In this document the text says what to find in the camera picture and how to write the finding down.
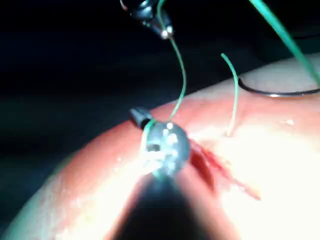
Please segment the right arm needle driver jaw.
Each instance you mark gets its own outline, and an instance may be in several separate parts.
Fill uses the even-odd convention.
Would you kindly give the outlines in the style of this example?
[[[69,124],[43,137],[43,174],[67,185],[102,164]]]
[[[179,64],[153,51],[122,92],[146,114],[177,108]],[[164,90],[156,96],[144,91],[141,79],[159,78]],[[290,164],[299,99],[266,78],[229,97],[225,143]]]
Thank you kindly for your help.
[[[129,110],[132,122],[138,128],[144,128],[152,119],[151,113],[143,107],[133,107]]]

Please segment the left arm needle driver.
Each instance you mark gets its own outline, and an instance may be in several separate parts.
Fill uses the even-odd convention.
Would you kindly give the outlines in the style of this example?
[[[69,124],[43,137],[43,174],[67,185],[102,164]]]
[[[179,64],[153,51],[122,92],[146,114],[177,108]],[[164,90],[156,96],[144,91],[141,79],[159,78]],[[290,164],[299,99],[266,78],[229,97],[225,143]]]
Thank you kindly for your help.
[[[164,26],[162,7],[164,0],[123,0],[122,9],[145,26]]]

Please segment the left arm needle driver jaw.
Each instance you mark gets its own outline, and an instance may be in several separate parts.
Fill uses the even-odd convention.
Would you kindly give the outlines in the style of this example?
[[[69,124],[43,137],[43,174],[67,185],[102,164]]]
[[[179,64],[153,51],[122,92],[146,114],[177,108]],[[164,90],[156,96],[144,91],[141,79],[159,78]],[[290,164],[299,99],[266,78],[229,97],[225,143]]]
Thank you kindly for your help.
[[[173,33],[174,32],[174,28],[172,25],[172,21],[171,18],[168,15],[162,15],[162,22],[164,27],[162,28],[162,33],[167,32],[167,33]]]
[[[166,40],[169,37],[166,28],[161,27],[160,22],[157,19],[152,19],[149,22],[149,28],[161,39]]]

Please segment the right arm needle driver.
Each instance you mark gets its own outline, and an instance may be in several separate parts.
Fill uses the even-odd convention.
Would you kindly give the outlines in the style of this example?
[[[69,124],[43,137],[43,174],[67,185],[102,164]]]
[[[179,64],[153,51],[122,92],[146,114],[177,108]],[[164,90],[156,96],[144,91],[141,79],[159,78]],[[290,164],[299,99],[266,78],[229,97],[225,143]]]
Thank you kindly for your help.
[[[155,176],[174,176],[189,161],[191,143],[176,123],[150,121],[141,139],[143,170]]]

